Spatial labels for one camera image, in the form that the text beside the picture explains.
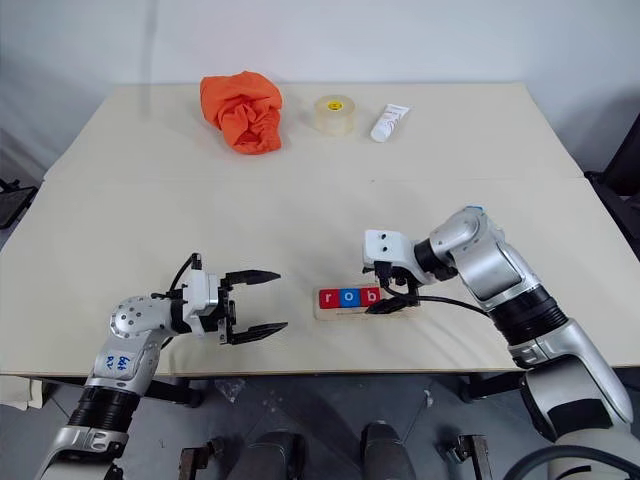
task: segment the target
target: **blue block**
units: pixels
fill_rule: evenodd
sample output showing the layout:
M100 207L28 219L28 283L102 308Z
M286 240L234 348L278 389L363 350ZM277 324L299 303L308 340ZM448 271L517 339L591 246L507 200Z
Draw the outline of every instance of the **blue block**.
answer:
M357 288L340 289L340 308L360 306L360 290Z

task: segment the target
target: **black chair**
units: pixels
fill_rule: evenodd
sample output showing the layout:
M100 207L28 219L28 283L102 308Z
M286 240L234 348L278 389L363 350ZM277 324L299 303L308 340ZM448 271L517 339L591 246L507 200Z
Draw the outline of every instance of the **black chair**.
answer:
M11 183L0 178L0 230L9 228L20 214L31 205L36 187L21 187L18 180Z
M640 260L640 115L604 172L584 175Z

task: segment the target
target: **red block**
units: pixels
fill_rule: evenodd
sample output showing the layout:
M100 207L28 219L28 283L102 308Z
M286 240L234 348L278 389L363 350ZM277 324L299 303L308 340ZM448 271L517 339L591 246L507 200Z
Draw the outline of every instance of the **red block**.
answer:
M318 300L320 308L326 310L328 308L340 308L340 289L328 288L318 292Z
M376 302L379 302L381 298L380 289L378 287L366 287L360 289L360 305L368 307Z

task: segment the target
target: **white wall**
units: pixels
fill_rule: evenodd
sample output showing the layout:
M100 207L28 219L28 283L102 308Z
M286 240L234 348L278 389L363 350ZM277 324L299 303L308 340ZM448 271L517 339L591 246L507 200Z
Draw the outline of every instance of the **white wall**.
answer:
M640 111L637 0L0 0L5 161L42 175L112 85L522 80L583 168Z

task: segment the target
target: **chair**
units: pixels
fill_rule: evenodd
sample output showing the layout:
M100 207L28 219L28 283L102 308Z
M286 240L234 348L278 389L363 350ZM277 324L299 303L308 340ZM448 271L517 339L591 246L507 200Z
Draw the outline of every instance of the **chair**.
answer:
M604 172L585 177L640 260L640 114Z

